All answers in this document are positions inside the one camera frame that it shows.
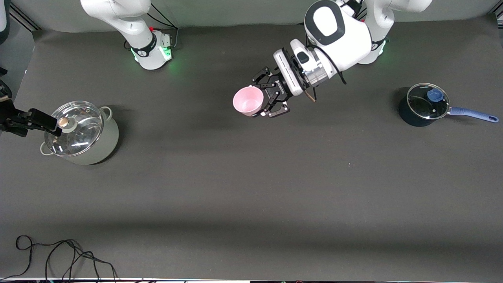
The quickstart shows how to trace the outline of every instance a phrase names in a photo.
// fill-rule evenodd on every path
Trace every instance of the dark gray table surface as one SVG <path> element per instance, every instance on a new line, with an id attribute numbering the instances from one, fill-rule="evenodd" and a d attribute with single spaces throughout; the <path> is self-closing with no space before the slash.
<path id="1" fill-rule="evenodd" d="M 114 155 L 78 166 L 39 153 L 43 133 L 0 136 L 0 274 L 25 268 L 20 234 L 78 240 L 121 277 L 503 280 L 503 123 L 447 117 L 414 128 L 403 89 L 503 117 L 495 17 L 397 23 L 372 65 L 319 101 L 251 119 L 234 93 L 302 26 L 188 28 L 174 60 L 140 68 L 118 32 L 39 34 L 16 105 L 114 110 Z M 43 276 L 38 248 L 26 276 Z M 71 251 L 51 260 L 54 275 Z M 100 267 L 102 276 L 110 276 Z M 77 276 L 94 276 L 86 263 Z"/>

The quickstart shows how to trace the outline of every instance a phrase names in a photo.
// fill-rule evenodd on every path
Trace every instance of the glass lid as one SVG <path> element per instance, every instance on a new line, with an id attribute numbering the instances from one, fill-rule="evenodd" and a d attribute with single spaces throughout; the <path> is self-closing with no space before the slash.
<path id="1" fill-rule="evenodd" d="M 419 117 L 436 120 L 447 115 L 450 103 L 447 94 L 432 84 L 418 84 L 407 93 L 407 104 Z"/>
<path id="2" fill-rule="evenodd" d="M 59 107 L 51 115 L 58 119 L 61 136 L 45 132 L 45 143 L 56 155 L 71 157 L 85 152 L 103 130 L 100 110 L 87 101 L 73 101 Z"/>

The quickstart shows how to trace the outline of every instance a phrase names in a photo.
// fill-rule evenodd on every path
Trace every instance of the saucepan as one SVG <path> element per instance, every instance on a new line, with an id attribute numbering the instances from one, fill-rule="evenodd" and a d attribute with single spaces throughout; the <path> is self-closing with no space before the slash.
<path id="1" fill-rule="evenodd" d="M 449 97 L 440 87 L 422 83 L 412 86 L 398 105 L 400 117 L 416 127 L 428 126 L 447 115 L 464 115 L 497 123 L 496 116 L 471 109 L 451 107 Z"/>

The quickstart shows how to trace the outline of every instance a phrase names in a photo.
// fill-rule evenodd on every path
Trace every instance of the pink cup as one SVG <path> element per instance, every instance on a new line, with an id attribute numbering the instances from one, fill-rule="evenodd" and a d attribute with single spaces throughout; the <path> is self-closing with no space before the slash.
<path id="1" fill-rule="evenodd" d="M 262 91 L 252 86 L 240 89 L 232 100 L 234 108 L 249 117 L 260 110 L 263 102 L 264 94 Z"/>

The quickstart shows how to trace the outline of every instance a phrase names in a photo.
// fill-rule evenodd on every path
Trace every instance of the cooking pot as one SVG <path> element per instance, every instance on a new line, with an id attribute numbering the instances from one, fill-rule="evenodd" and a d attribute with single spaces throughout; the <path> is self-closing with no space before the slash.
<path id="1" fill-rule="evenodd" d="M 447 115 L 464 115 L 497 123 L 496 116 L 471 109 L 451 107 L 449 97 L 436 85 L 422 83 L 412 86 L 398 105 L 400 117 L 408 124 L 424 127 Z"/>
<path id="2" fill-rule="evenodd" d="M 45 156 L 57 155 L 75 164 L 90 165 L 105 159 L 117 145 L 119 128 L 107 106 L 98 109 L 87 101 L 73 101 L 51 116 L 58 119 L 62 134 L 45 132 L 45 142 L 40 145 Z"/>

